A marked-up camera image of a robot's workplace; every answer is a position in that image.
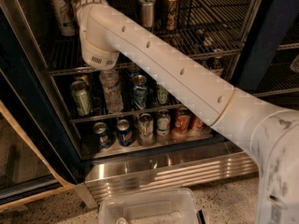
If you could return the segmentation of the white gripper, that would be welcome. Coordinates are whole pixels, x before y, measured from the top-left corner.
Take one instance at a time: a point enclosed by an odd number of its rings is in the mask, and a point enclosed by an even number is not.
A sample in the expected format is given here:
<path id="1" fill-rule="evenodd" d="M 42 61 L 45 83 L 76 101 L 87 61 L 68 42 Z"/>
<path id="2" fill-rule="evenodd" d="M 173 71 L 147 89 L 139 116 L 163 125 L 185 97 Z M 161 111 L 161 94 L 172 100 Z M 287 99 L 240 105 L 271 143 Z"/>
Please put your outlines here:
<path id="1" fill-rule="evenodd" d="M 94 5 L 108 5 L 106 0 L 78 0 L 75 3 L 74 15 L 78 26 L 83 23 L 83 9 L 91 8 Z"/>

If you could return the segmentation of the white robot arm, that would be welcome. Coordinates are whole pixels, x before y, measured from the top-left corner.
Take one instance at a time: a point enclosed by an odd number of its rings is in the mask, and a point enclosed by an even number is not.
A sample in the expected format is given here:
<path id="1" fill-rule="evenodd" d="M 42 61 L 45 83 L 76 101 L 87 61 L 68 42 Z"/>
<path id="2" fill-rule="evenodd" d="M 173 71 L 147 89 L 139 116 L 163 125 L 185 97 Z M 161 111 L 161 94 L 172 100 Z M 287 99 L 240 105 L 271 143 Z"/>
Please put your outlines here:
<path id="1" fill-rule="evenodd" d="M 99 70 L 125 55 L 258 165 L 256 224 L 299 224 L 299 111 L 269 104 L 207 70 L 106 0 L 75 8 L 83 61 Z"/>

